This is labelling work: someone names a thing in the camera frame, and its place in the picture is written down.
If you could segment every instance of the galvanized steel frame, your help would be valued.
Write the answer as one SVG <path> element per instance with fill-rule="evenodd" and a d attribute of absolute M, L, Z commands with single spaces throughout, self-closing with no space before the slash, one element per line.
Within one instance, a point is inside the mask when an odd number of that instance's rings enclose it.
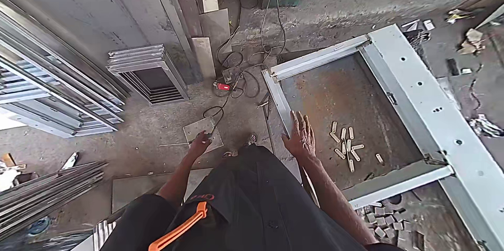
<path fill-rule="evenodd" d="M 503 251 L 504 194 L 495 191 L 504 187 L 504 174 L 396 25 L 263 70 L 285 132 L 292 127 L 290 106 L 279 81 L 355 53 L 394 97 L 394 109 L 421 153 L 449 165 L 420 161 L 364 181 L 343 191 L 352 206 L 438 180 L 474 239 Z"/>

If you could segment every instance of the metal louver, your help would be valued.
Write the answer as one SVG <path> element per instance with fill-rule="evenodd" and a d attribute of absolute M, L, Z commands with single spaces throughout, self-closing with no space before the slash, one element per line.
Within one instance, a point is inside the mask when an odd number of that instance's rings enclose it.
<path fill-rule="evenodd" d="M 127 93 L 8 0 L 0 0 L 0 107 L 63 138 L 117 131 Z"/>
<path fill-rule="evenodd" d="M 111 51 L 107 69 L 151 105 L 189 100 L 187 86 L 163 44 Z"/>

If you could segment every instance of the stack of metal sheets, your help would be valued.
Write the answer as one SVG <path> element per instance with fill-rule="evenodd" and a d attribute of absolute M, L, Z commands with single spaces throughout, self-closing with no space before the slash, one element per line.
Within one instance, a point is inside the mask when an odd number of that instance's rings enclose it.
<path fill-rule="evenodd" d="M 94 162 L 60 170 L 1 192 L 0 241 L 95 188 L 106 165 Z"/>
<path fill-rule="evenodd" d="M 0 107 L 64 137 L 116 131 L 127 93 L 8 0 L 0 0 Z"/>
<path fill-rule="evenodd" d="M 187 86 L 163 44 L 108 53 L 107 69 L 150 104 L 189 100 Z"/>

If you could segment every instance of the metal hinge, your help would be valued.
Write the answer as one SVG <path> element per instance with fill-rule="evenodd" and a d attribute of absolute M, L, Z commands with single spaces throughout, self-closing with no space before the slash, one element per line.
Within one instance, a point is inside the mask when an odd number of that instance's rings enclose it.
<path fill-rule="evenodd" d="M 387 92 L 385 93 L 387 95 L 387 98 L 388 100 L 390 100 L 390 103 L 393 104 L 393 105 L 397 105 L 397 100 L 396 98 L 394 97 L 394 94 L 393 93 L 390 93 L 390 92 Z"/>

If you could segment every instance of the foot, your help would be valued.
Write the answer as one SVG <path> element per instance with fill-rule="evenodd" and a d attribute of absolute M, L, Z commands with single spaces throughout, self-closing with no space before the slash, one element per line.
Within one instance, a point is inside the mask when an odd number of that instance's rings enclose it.
<path fill-rule="evenodd" d="M 247 138 L 247 141 L 245 142 L 245 146 L 250 146 L 252 144 L 255 144 L 255 141 L 257 140 L 257 137 L 255 135 L 255 132 L 252 132 L 250 136 Z"/>

